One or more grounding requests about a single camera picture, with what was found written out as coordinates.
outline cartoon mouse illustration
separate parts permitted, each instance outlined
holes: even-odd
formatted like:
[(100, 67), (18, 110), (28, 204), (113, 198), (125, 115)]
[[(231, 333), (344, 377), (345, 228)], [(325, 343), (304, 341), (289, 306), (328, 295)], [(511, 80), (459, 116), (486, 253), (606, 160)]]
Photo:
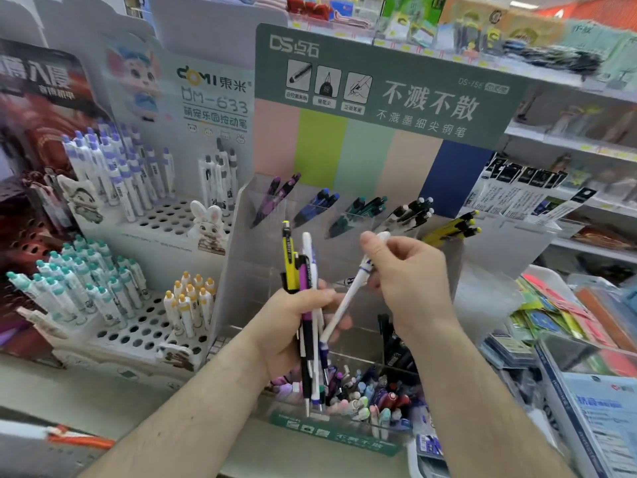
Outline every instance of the cartoon mouse illustration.
[(57, 177), (57, 183), (64, 193), (64, 199), (68, 201), (73, 213), (84, 217), (91, 223), (100, 224), (104, 216), (100, 213), (103, 203), (98, 197), (95, 186), (88, 180), (75, 181), (64, 175)]
[(188, 236), (199, 238), (200, 250), (225, 255), (228, 236), (221, 221), (221, 208), (211, 206), (206, 209), (203, 204), (194, 200), (190, 203), (190, 210), (195, 220)]
[(141, 53), (118, 46), (107, 49), (106, 60), (111, 73), (132, 97), (132, 103), (127, 104), (129, 111), (142, 120), (155, 122), (159, 112), (157, 97), (161, 94), (157, 79), (161, 73), (152, 50)]

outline green sign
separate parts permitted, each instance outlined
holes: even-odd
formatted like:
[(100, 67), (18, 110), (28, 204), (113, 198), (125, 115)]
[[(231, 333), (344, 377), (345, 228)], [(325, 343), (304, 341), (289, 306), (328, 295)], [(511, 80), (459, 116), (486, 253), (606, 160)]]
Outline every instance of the green sign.
[(255, 97), (495, 148), (529, 79), (261, 24)]
[(387, 456), (394, 456), (402, 449), (402, 446), (396, 443), (383, 441), (371, 435), (353, 434), (348, 430), (339, 428), (338, 426), (330, 425), (329, 421), (299, 419), (293, 416), (288, 416), (282, 412), (272, 412), (272, 414), (270, 414), (270, 423), (275, 426), (281, 426), (282, 428), (298, 431), (299, 433), (305, 433), (319, 438), (329, 439), (330, 441), (336, 441), (338, 443), (375, 451), (386, 454)]

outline navy blue color block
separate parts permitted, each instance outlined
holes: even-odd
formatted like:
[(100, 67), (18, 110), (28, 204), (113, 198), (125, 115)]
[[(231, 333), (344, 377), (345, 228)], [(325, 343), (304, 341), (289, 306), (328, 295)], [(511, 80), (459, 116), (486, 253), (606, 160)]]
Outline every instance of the navy blue color block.
[(491, 149), (443, 141), (420, 196), (434, 199), (436, 215), (455, 218), (491, 154)]

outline hand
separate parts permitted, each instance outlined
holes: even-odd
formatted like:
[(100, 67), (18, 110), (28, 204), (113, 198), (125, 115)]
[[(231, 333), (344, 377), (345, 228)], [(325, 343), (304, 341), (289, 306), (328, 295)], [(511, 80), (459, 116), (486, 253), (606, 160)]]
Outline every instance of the hand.
[(426, 324), (459, 326), (440, 250), (405, 236), (385, 242), (370, 231), (362, 233), (361, 246), (375, 267), (368, 285), (382, 291), (394, 314), (394, 329), (408, 347), (417, 345)]
[[(299, 365), (299, 349), (295, 338), (301, 325), (301, 314), (315, 308), (323, 308), (325, 322), (329, 322), (345, 294), (337, 294), (319, 280), (319, 290), (303, 290), (289, 294), (280, 289), (266, 302), (259, 313), (245, 326), (242, 333), (257, 346), (266, 365), (268, 379), (290, 372)], [(352, 318), (344, 316), (338, 327), (352, 327)], [(338, 338), (339, 330), (332, 334), (330, 342)]]

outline forearm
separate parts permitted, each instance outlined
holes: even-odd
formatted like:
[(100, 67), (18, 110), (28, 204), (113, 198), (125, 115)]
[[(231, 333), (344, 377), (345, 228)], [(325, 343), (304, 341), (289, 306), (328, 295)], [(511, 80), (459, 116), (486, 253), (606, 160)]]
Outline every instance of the forearm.
[(411, 353), (454, 478), (572, 476), (462, 329), (432, 324)]
[(241, 333), (82, 478), (216, 476), (267, 383)]

